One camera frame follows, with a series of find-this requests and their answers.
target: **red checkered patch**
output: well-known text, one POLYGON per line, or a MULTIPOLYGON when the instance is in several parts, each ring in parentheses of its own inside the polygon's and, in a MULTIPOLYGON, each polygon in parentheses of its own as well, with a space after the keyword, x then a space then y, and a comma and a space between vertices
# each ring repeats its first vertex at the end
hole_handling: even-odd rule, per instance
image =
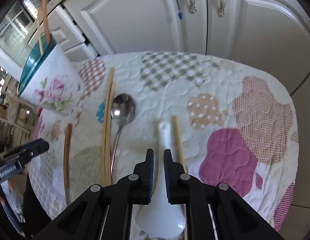
POLYGON ((293 199, 294 183, 288 186, 274 213, 274 229, 279 231, 293 199))
POLYGON ((85 83, 85 90, 82 95, 82 100, 84 100, 102 84, 105 77, 104 63, 96 58, 88 60, 84 64, 84 67, 79 71, 79 76, 85 83))

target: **spoon handle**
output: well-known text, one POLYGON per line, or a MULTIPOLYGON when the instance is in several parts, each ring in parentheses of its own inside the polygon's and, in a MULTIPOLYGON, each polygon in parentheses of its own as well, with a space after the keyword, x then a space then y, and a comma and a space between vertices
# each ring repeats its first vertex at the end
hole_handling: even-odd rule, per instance
POLYGON ((115 159, 115 153, 116 153, 116 148, 117 148, 117 142, 118 142, 120 133, 122 132, 122 128, 123 128, 123 126, 119 127, 119 129, 118 129, 118 131, 116 133, 115 140, 114 140, 114 145, 113 145, 113 148, 112 148, 112 154, 111 154, 112 162, 111 162, 111 166, 110 166, 110 173, 111 173, 112 179, 113 179, 113 166, 114 166, 114 159, 115 159))

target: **table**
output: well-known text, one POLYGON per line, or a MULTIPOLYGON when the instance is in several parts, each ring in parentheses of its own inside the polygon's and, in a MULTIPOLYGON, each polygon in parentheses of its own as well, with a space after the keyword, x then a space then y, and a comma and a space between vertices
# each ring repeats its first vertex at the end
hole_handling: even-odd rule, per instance
MULTIPOLYGON (((128 93, 137 106, 135 120, 119 139, 114 182, 144 161, 146 149, 154 149, 157 160, 158 122, 177 115, 189 173, 207 184, 228 183, 279 230, 293 197, 298 159, 297 121, 289 93, 263 71, 182 52, 108 55, 74 65, 86 84, 84 99, 67 117, 42 111, 34 137, 47 140, 50 150, 29 164, 34 192, 52 219, 66 207, 63 145, 68 122, 73 124, 71 201, 90 185, 101 184, 101 122, 112 66, 115 95, 128 93)), ((111 144, 117 128, 113 122, 111 144)), ((140 239, 138 207, 134 210, 131 239, 140 239)))

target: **white cabinet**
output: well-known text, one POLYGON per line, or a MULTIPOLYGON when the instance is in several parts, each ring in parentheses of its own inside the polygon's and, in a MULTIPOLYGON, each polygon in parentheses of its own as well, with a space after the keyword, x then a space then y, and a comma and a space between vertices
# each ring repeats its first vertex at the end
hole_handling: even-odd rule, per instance
MULTIPOLYGON (((92 46, 87 46, 80 29, 73 23, 69 14, 59 5, 47 17, 49 30, 56 42, 68 56, 70 61, 78 62, 89 58, 95 58, 97 52, 92 46)), ((33 47, 38 41, 37 31, 29 41, 33 47)))
POLYGON ((208 0, 207 54, 275 76, 291 93, 310 71, 310 19, 297 0, 208 0))
POLYGON ((100 55, 145 51, 205 54, 207 2, 195 0, 65 0, 64 6, 100 55))

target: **floral cup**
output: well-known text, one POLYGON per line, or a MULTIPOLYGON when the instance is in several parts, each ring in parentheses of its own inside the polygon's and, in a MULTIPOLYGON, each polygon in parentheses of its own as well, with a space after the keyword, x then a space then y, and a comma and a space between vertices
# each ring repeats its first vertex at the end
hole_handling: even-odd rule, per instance
POLYGON ((36 106, 68 115, 82 98, 85 85, 53 39, 37 65, 31 71, 23 71, 31 74, 28 74, 28 80, 20 81, 18 94, 36 106))

